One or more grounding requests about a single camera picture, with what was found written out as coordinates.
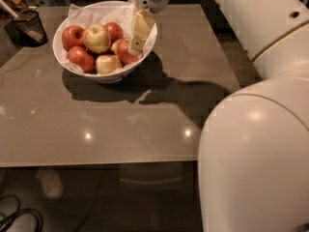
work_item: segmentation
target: apple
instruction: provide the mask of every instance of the apple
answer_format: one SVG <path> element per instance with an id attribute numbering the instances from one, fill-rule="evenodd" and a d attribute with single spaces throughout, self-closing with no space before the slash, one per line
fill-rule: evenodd
<path id="1" fill-rule="evenodd" d="M 62 32 L 61 40 L 65 50 L 70 50 L 73 46 L 84 46 L 82 33 L 84 29 L 78 25 L 71 25 Z"/>
<path id="2" fill-rule="evenodd" d="M 111 45 L 108 30 L 99 23 L 92 24 L 85 28 L 82 38 L 86 48 L 96 54 L 106 52 Z"/>
<path id="3" fill-rule="evenodd" d="M 104 25 L 104 27 L 108 30 L 110 34 L 111 43 L 114 43 L 115 41 L 121 39 L 124 36 L 123 28 L 116 22 L 108 22 Z"/>
<path id="4" fill-rule="evenodd" d="M 140 55 L 132 55 L 128 52 L 129 46 L 129 39 L 125 38 L 119 42 L 117 47 L 117 55 L 119 56 L 120 60 L 125 64 L 131 64 L 138 61 L 141 56 Z"/>
<path id="5" fill-rule="evenodd" d="M 112 43 L 112 46 L 110 47 L 110 50 L 112 53 L 114 53 L 115 55 L 118 55 L 118 45 L 121 41 L 123 41 L 124 39 L 118 39 L 117 41 L 115 41 L 114 43 Z"/>
<path id="6" fill-rule="evenodd" d="M 96 57 L 87 51 L 85 47 L 76 45 L 68 52 L 68 59 L 80 66 L 84 73 L 91 73 L 96 65 Z"/>
<path id="7" fill-rule="evenodd" d="M 122 67 L 123 63 L 116 55 L 104 54 L 100 55 L 96 60 L 96 70 L 100 74 L 109 74 Z"/>

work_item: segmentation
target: cable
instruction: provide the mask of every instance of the cable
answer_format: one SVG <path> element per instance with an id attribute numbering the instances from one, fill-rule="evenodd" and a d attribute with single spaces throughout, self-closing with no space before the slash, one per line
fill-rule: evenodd
<path id="1" fill-rule="evenodd" d="M 103 180 L 103 172 L 104 170 L 102 170 L 102 173 L 101 173 L 101 176 L 99 177 L 99 180 L 98 180 L 98 185 L 97 185 L 97 189 L 95 191 L 95 194 L 94 194 L 94 199 L 90 205 L 90 208 L 88 210 L 88 213 L 86 214 L 86 216 L 81 220 L 81 222 L 76 226 L 76 228 L 73 230 L 73 232 L 78 232 L 84 225 L 85 223 L 87 222 L 87 220 L 89 219 L 92 211 L 93 211 L 93 208 L 94 208 L 94 205 L 95 205 L 95 201 L 96 201 L 96 197 L 98 195 L 98 191 L 99 191 L 99 188 L 101 186 L 101 183 L 102 183 L 102 180 Z"/>
<path id="2" fill-rule="evenodd" d="M 13 196 L 13 195 L 7 195 L 7 196 L 1 197 L 0 202 L 7 198 L 15 199 L 17 206 L 16 206 L 15 212 L 10 214 L 9 216 L 6 216 L 5 214 L 0 213 L 0 216 L 3 218 L 2 220 L 0 220 L 0 232 L 6 232 L 14 224 L 17 218 L 20 218 L 21 216 L 24 216 L 24 215 L 30 215 L 35 219 L 36 226 L 33 232 L 42 232 L 43 217 L 39 211 L 32 209 L 32 208 L 20 209 L 20 205 L 21 205 L 20 200 L 16 196 Z"/>

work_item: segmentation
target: floor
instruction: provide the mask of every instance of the floor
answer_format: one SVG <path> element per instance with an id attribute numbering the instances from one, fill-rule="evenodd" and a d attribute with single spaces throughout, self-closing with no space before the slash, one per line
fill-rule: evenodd
<path id="1" fill-rule="evenodd" d="M 20 210 L 41 214 L 44 232 L 203 231 L 196 162 L 56 170 L 64 187 L 59 200 L 44 196 L 37 168 L 6 169 L 0 214 L 12 214 L 20 202 Z M 32 232 L 35 226 L 35 218 L 27 213 L 7 231 Z"/>

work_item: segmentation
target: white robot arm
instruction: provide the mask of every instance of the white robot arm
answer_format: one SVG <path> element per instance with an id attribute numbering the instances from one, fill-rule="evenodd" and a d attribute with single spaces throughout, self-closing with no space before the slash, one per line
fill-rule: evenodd
<path id="1" fill-rule="evenodd" d="M 163 11 L 170 0 L 134 0 L 136 9 L 129 52 L 139 55 L 155 25 L 155 15 Z"/>
<path id="2" fill-rule="evenodd" d="M 215 1 L 263 81 L 222 101 L 203 128 L 204 231 L 309 231 L 309 11 L 298 0 Z M 135 0 L 149 17 L 167 3 Z"/>

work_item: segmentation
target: gray table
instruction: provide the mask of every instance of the gray table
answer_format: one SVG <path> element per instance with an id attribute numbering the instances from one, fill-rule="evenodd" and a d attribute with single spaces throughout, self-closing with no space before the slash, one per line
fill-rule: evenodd
<path id="1" fill-rule="evenodd" d="M 0 166 L 197 160 L 210 111 L 239 89 L 200 5 L 168 6 L 147 61 L 108 85 L 55 59 L 68 9 L 38 8 L 49 42 L 0 68 Z"/>

